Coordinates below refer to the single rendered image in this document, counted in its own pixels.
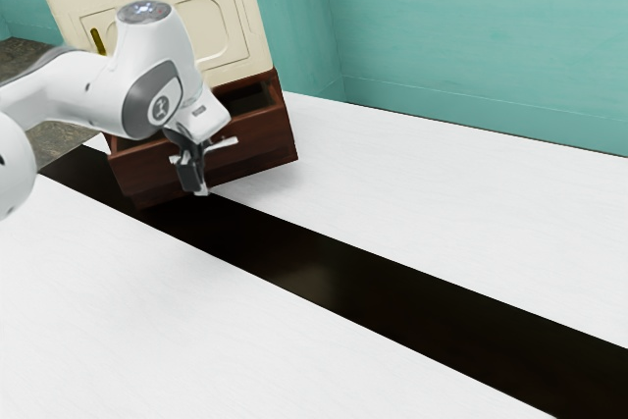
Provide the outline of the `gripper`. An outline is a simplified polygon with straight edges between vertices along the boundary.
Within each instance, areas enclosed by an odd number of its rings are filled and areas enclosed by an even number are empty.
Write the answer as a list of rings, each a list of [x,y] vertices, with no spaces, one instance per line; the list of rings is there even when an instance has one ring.
[[[168,128],[163,128],[163,135],[179,148],[170,161],[176,165],[182,189],[196,196],[207,196],[210,190],[204,178],[203,145]]]

